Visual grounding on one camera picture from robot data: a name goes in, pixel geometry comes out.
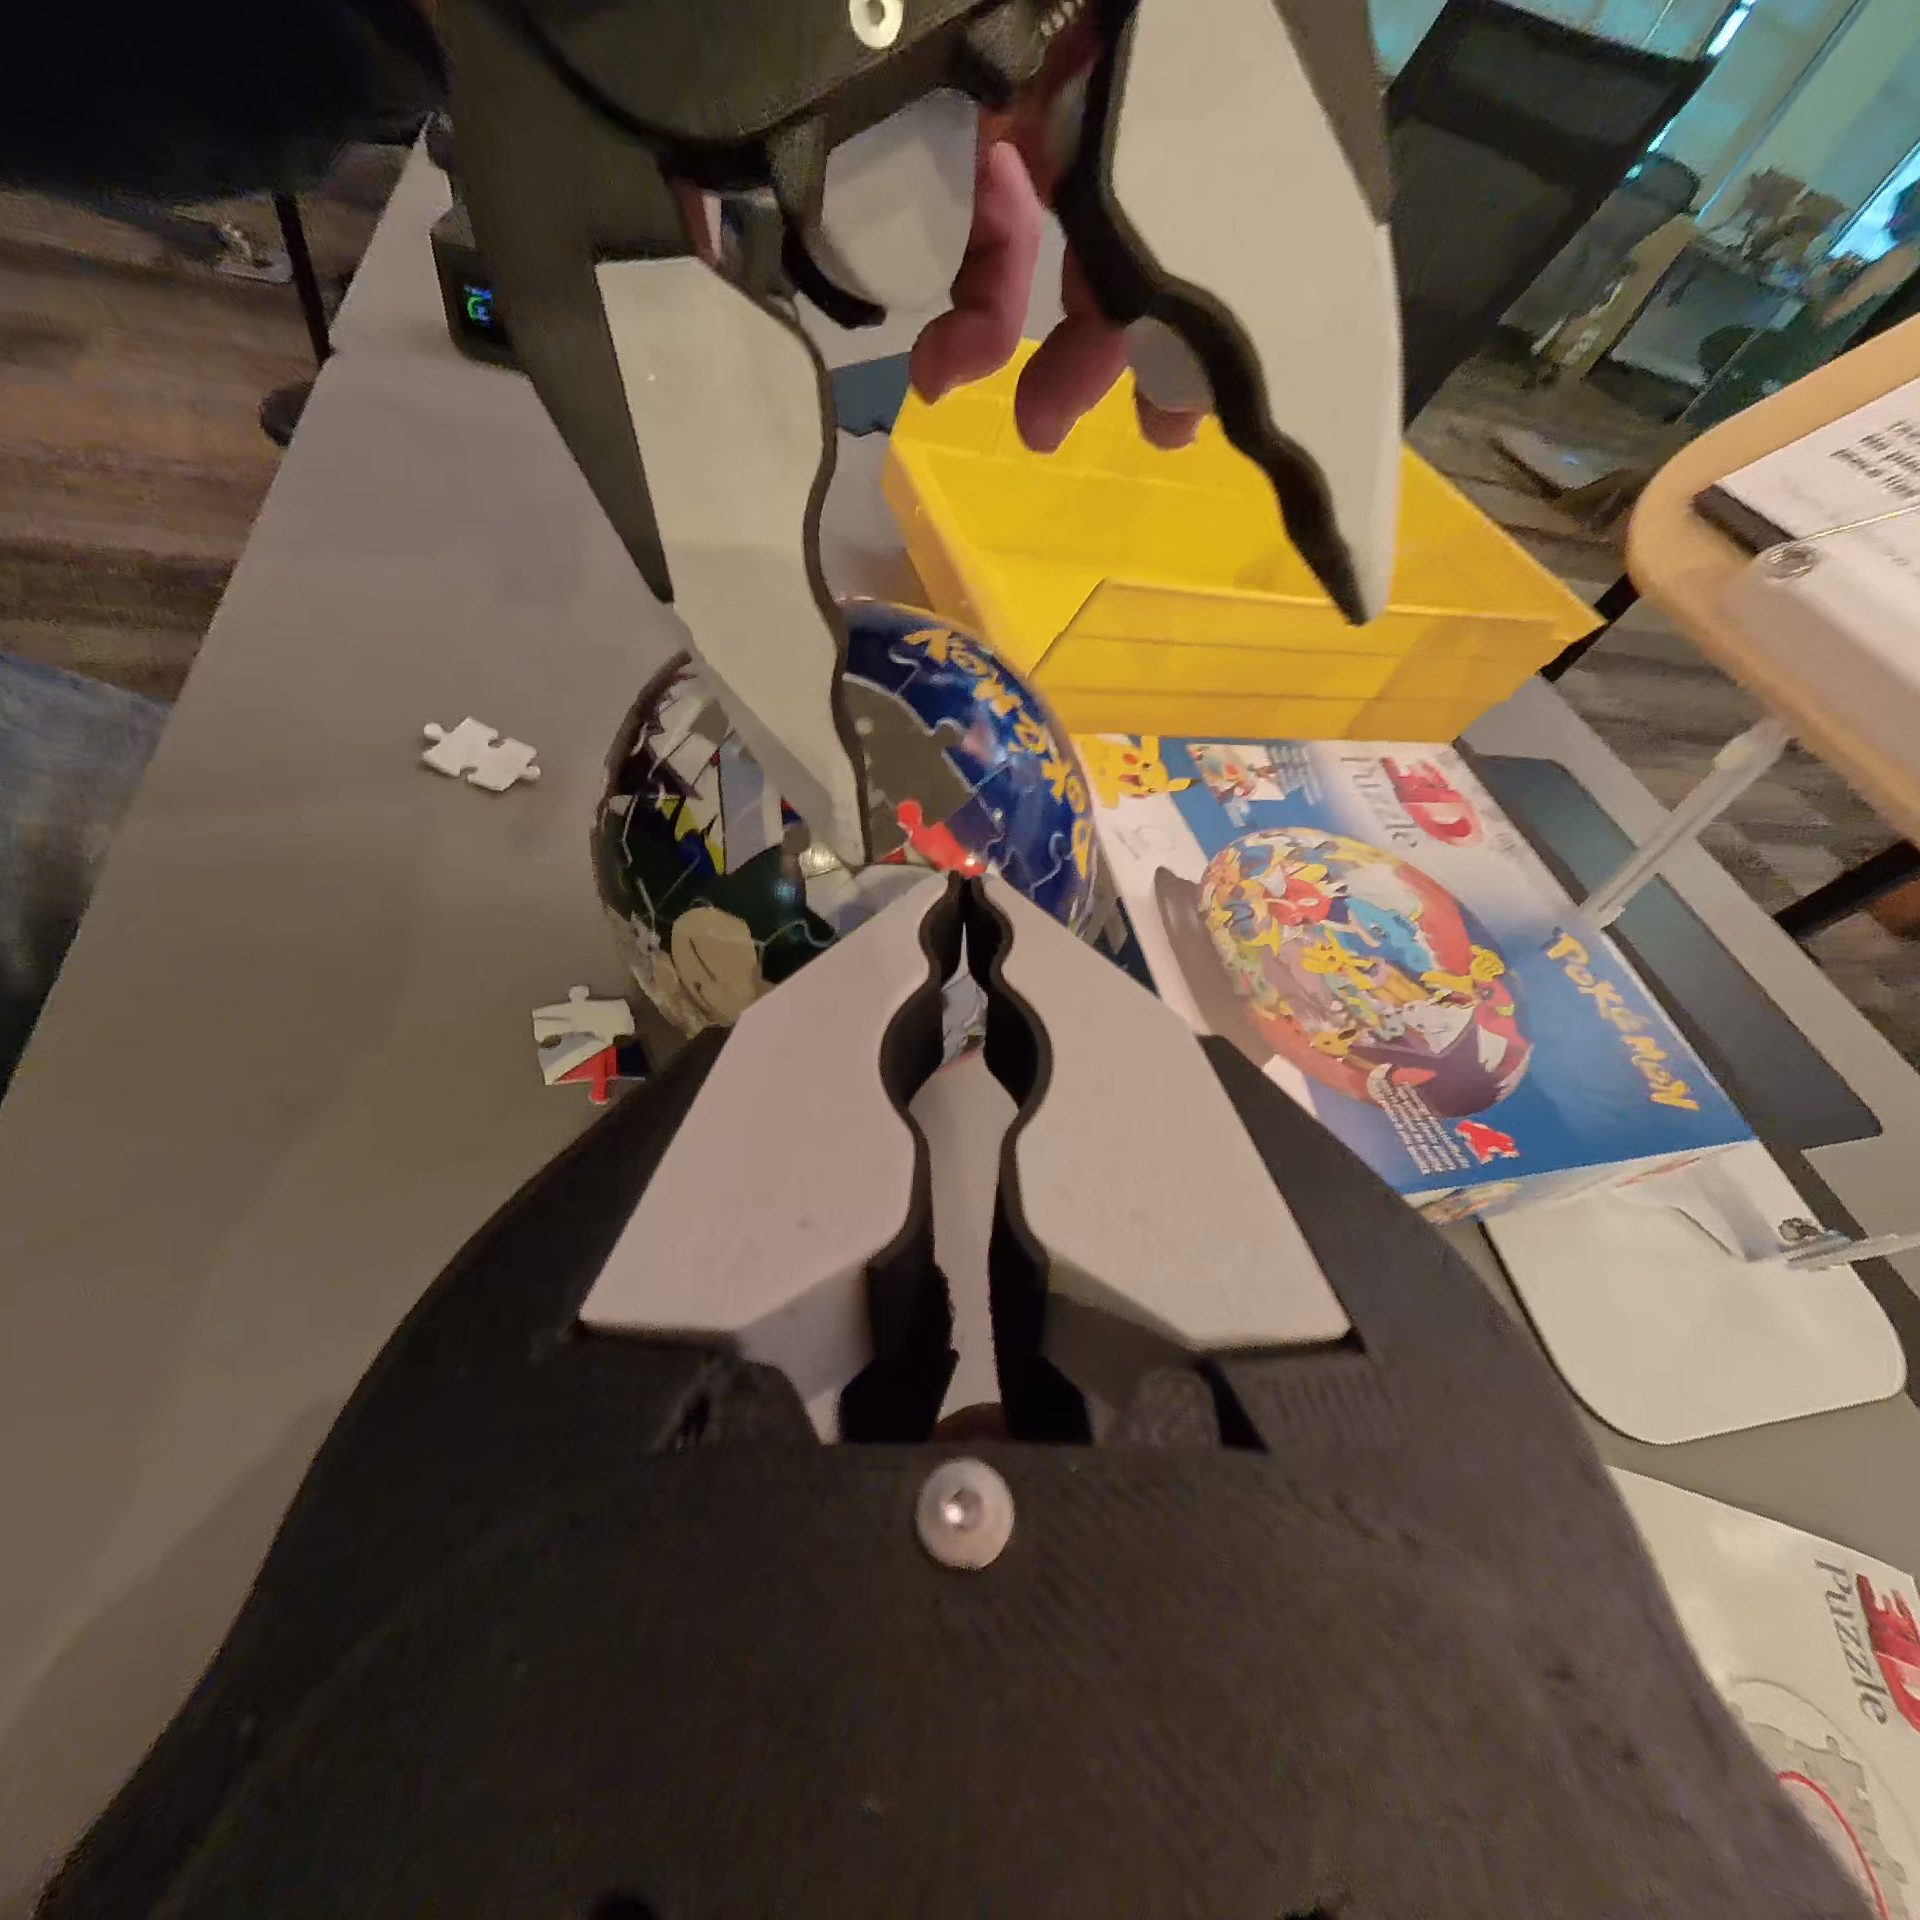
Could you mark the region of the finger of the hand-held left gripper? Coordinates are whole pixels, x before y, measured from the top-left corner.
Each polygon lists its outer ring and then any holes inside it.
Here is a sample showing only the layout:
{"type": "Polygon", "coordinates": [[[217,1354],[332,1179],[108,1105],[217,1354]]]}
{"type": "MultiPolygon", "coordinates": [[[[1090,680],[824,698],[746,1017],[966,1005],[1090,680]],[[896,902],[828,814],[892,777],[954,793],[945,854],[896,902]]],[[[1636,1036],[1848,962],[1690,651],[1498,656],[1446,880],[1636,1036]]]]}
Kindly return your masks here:
{"type": "Polygon", "coordinates": [[[1100,311],[1196,369],[1330,609],[1375,618],[1400,555],[1402,308],[1365,3],[1098,3],[1056,211],[1100,311]]]}
{"type": "Polygon", "coordinates": [[[456,68],[452,127],[516,364],[639,583],[767,782],[868,863],[813,342],[705,262],[686,190],[546,68],[456,68]]]}

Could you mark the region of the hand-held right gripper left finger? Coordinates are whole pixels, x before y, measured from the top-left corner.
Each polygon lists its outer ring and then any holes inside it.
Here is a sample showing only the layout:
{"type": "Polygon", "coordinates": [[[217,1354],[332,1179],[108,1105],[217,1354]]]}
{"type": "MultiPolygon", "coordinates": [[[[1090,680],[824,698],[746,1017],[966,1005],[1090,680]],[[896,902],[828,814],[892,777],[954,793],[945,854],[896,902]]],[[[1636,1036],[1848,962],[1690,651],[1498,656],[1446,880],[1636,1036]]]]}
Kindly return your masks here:
{"type": "Polygon", "coordinates": [[[919,880],[760,999],[647,1179],[583,1326],[771,1367],[840,1440],[938,1428],[958,1348],[913,1098],[945,1058],[964,880],[919,880]]]}

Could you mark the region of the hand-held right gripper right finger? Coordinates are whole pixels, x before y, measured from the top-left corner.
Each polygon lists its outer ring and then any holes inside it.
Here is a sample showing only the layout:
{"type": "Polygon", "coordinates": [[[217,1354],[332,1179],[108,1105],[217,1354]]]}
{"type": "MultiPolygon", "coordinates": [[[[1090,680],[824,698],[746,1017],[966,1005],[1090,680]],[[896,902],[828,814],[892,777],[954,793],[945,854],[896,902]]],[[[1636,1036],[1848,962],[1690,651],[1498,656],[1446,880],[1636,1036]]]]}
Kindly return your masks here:
{"type": "Polygon", "coordinates": [[[1008,1092],[987,1234],[1014,1440],[1090,1443],[1151,1371],[1354,1340],[1203,1041],[1008,880],[966,880],[984,1063],[1008,1092]]]}

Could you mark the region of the colourful puzzle ball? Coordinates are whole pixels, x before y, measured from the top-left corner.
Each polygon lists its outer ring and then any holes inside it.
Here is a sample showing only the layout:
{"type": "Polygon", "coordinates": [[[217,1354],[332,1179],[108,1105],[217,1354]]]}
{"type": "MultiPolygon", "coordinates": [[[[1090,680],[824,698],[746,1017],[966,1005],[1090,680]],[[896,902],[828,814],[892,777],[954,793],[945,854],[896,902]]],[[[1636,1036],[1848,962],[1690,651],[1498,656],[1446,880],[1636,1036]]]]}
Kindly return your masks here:
{"type": "Polygon", "coordinates": [[[753,758],[694,656],[627,713],[595,814],[615,948],[656,1015],[703,1036],[913,889],[896,806],[919,798],[1008,889],[1098,940],[1118,914],[1090,777],[1040,690],[984,639],[901,604],[848,600],[844,702],[877,863],[834,854],[753,758]]]}

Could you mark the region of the red and white puzzle piece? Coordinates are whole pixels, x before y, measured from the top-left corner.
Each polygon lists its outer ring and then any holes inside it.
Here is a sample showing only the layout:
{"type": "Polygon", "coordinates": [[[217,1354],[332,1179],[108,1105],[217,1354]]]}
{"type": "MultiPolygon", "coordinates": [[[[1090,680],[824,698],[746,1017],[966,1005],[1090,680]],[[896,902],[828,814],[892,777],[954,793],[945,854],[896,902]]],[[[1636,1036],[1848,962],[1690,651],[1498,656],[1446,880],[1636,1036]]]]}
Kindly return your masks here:
{"type": "Polygon", "coordinates": [[[543,1084],[583,1092],[591,1105],[610,1105],[615,1092],[648,1082],[628,999],[605,999],[583,985],[535,1007],[535,1049],[543,1084]]]}

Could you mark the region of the blue puzzle box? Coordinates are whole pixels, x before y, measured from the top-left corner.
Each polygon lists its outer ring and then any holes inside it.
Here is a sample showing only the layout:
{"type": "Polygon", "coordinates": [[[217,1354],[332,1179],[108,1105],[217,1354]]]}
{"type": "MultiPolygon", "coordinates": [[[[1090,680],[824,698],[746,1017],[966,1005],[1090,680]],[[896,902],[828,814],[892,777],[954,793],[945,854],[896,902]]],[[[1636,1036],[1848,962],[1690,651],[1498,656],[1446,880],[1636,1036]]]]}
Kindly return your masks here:
{"type": "Polygon", "coordinates": [[[1151,987],[1430,1217],[1754,1142],[1441,745],[1073,740],[1151,987]]]}

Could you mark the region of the person's left hand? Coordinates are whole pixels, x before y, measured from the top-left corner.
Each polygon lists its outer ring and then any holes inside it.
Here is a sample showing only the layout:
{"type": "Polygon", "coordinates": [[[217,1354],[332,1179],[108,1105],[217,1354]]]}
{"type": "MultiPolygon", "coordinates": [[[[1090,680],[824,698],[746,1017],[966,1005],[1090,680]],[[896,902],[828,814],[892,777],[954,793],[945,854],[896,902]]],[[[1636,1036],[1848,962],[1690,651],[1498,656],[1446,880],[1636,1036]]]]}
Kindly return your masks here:
{"type": "MultiPolygon", "coordinates": [[[[1020,132],[1008,112],[984,116],[974,177],[974,230],[964,267],[904,358],[913,395],[938,403],[964,383],[1000,374],[1026,342],[1026,311],[1040,278],[1056,164],[1040,132],[1020,132]]],[[[1014,390],[1020,441],[1040,454],[1119,383],[1132,342],[1098,308],[1073,258],[1062,267],[1062,325],[1026,358],[1014,390]]]]}

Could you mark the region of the black mesh chair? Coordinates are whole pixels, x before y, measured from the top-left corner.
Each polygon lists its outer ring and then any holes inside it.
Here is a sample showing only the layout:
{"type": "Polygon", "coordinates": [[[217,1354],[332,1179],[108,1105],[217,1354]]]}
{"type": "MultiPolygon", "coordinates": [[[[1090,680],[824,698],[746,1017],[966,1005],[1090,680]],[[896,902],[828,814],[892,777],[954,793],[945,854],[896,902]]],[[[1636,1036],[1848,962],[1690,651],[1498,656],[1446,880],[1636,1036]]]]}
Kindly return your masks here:
{"type": "Polygon", "coordinates": [[[1711,73],[1498,0],[1436,17],[1388,83],[1408,425],[1711,73]]]}

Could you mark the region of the small black display device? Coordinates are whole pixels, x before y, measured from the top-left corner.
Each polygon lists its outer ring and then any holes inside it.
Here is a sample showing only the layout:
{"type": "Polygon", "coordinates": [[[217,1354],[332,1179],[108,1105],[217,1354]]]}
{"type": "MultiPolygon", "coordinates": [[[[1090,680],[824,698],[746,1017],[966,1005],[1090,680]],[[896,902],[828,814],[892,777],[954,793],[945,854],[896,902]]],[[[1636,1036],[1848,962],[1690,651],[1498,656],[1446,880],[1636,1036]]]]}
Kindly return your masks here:
{"type": "Polygon", "coordinates": [[[494,369],[525,369],[495,308],[495,282],[488,258],[477,251],[466,203],[445,203],[445,216],[431,228],[431,258],[445,308],[445,340],[459,358],[494,364],[494,369]]]}

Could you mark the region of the yellow plastic bin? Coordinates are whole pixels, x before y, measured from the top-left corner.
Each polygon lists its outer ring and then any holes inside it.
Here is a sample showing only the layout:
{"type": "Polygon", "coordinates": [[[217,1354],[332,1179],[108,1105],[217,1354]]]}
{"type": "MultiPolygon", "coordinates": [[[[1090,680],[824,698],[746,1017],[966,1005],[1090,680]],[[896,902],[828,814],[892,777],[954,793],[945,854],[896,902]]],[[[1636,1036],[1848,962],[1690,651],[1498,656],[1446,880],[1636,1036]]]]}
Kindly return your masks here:
{"type": "Polygon", "coordinates": [[[1155,453],[1119,378],[1062,453],[1030,453],[1030,355],[938,403],[904,395],[880,492],[925,609],[1030,677],[1073,740],[1456,745],[1600,630],[1418,453],[1388,609],[1346,625],[1220,420],[1155,453]]]}

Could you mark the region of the round wooden table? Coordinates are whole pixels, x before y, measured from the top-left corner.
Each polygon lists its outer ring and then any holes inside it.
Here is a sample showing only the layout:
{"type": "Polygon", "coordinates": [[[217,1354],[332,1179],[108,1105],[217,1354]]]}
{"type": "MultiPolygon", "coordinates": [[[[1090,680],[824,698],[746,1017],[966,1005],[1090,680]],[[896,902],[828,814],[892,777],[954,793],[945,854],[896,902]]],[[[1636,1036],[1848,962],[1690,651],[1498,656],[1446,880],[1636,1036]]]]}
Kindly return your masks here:
{"type": "Polygon", "coordinates": [[[1582,916],[1613,926],[1674,848],[1695,845],[1797,745],[1816,754],[1917,848],[1917,573],[1844,542],[1781,542],[1746,555],[1695,519],[1695,492],[1844,420],[1920,374],[1920,325],[1848,348],[1759,403],[1690,441],[1627,519],[1627,583],[1660,604],[1690,643],[1759,702],[1685,806],[1588,889],[1582,916]]]}

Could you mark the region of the white mat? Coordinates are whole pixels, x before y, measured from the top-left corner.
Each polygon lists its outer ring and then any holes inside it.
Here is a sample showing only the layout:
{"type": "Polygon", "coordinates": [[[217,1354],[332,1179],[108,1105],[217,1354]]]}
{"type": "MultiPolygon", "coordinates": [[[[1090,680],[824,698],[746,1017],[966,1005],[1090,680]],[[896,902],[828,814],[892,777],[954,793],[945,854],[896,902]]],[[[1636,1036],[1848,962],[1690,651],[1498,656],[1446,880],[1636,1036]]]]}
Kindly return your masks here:
{"type": "Polygon", "coordinates": [[[1486,1226],[1571,1397],[1636,1443],[1699,1443],[1890,1403],[1912,1361],[1858,1266],[1767,1266],[1813,1200],[1759,1146],[1486,1226]]]}

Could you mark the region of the white paper sign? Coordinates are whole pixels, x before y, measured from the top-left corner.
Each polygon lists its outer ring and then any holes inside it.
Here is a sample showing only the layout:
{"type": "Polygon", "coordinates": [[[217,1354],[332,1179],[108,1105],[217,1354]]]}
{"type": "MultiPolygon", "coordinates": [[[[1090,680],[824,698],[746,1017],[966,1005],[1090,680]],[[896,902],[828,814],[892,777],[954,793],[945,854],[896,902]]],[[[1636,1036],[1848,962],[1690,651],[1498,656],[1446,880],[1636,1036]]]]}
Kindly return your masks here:
{"type": "Polygon", "coordinates": [[[1844,420],[1695,492],[1695,519],[1746,555],[1844,542],[1920,571],[1920,383],[1899,383],[1844,420]]]}

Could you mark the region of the blue rug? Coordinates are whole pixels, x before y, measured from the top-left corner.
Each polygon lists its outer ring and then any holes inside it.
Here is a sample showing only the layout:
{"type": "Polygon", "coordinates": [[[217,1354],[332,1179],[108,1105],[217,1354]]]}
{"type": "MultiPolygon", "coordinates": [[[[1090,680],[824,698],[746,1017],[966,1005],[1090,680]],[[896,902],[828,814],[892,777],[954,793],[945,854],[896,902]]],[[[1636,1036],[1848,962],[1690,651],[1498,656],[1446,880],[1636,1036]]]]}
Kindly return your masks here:
{"type": "Polygon", "coordinates": [[[81,926],[167,706],[48,659],[0,659],[0,1082],[81,926]]]}

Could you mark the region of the printed instruction sheet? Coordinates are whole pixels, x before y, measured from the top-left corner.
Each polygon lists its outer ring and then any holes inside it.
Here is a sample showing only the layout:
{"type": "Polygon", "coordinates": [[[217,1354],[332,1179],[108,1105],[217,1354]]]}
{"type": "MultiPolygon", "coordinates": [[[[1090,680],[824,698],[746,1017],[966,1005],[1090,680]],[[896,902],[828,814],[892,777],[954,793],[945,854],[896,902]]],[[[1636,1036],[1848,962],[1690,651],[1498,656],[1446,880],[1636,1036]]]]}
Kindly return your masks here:
{"type": "Polygon", "coordinates": [[[1674,1620],[1781,1793],[1884,1920],[1920,1915],[1917,1578],[1613,1470],[1674,1620]]]}

